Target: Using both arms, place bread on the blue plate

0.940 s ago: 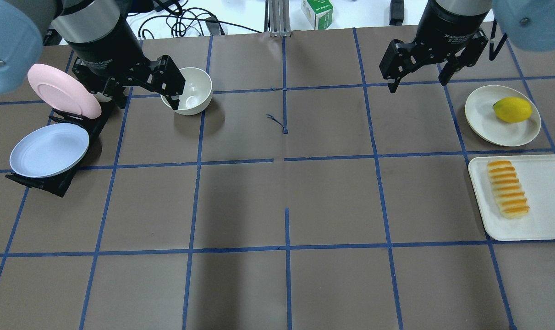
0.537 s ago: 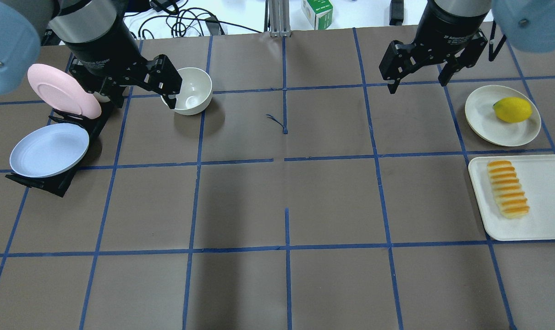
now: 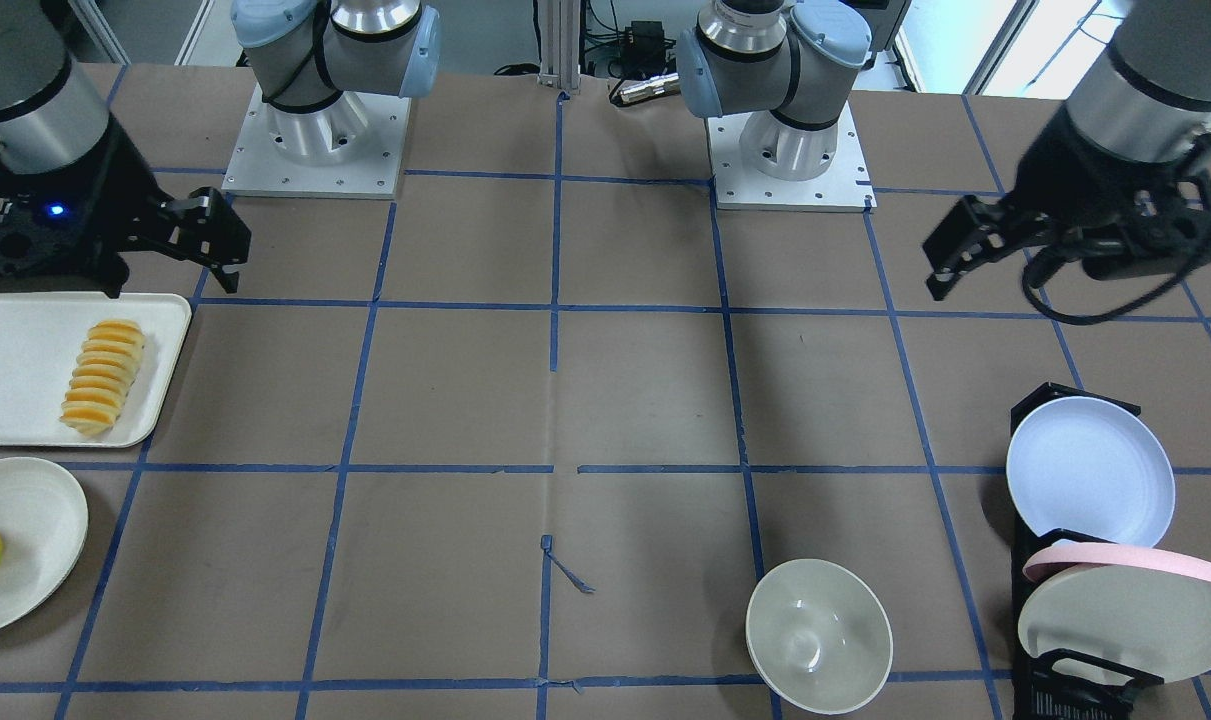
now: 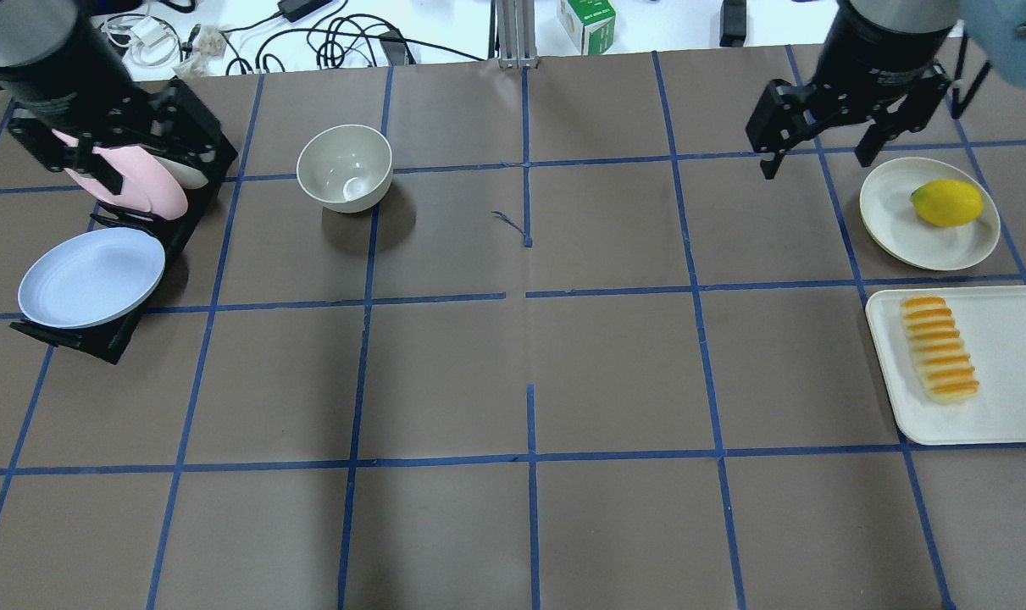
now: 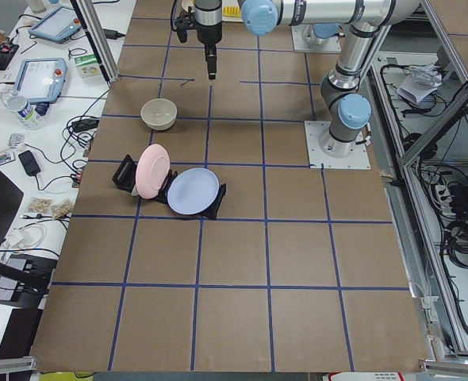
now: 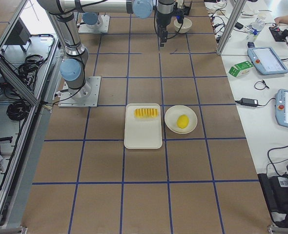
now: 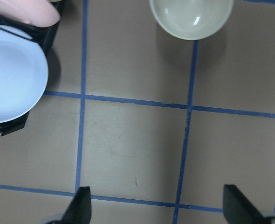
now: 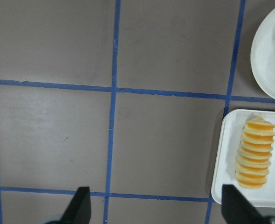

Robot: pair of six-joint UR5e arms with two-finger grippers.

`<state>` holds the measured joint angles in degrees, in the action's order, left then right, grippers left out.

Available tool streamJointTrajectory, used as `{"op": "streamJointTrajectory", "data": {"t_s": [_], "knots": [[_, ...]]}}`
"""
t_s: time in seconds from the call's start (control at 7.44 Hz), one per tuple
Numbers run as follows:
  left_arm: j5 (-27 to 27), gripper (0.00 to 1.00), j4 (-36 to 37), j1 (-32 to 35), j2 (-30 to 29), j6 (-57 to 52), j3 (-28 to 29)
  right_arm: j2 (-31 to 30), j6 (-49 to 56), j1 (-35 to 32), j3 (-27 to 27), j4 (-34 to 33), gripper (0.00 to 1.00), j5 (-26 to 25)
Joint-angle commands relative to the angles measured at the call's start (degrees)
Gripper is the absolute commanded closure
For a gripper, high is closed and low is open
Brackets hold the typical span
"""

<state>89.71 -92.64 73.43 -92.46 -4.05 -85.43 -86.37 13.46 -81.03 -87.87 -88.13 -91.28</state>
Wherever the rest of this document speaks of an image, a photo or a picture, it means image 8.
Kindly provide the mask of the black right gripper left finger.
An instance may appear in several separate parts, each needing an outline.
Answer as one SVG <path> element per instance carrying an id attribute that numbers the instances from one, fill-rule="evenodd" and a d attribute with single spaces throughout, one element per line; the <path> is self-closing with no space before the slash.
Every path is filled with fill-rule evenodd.
<path id="1" fill-rule="evenodd" d="M 61 224 L 89 224 L 90 219 L 90 189 L 79 187 L 61 217 Z"/>

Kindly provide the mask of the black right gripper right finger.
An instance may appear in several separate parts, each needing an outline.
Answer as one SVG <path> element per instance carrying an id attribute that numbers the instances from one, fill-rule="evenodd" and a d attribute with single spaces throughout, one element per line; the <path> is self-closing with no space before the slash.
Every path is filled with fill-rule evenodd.
<path id="1" fill-rule="evenodd" d="M 222 185 L 221 213 L 227 224 L 268 223 L 268 219 L 232 184 Z"/>

